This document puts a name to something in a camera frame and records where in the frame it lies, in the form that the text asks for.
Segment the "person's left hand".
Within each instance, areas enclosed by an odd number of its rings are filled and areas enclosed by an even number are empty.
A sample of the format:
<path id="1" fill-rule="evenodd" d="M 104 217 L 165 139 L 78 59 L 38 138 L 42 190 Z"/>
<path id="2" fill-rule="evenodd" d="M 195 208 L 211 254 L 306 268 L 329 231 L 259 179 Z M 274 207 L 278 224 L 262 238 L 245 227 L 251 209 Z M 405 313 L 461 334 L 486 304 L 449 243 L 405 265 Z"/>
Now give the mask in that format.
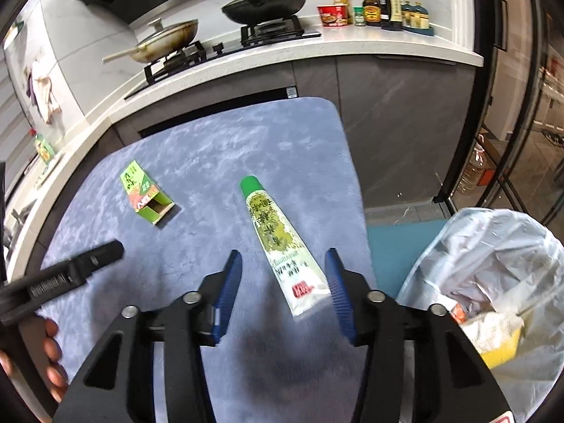
<path id="1" fill-rule="evenodd" d="M 59 326 L 36 314 L 12 326 L 1 326 L 1 366 L 9 378 L 22 372 L 19 359 L 31 360 L 33 370 L 51 400 L 59 404 L 68 390 L 68 375 L 60 364 L 62 349 L 56 341 Z"/>

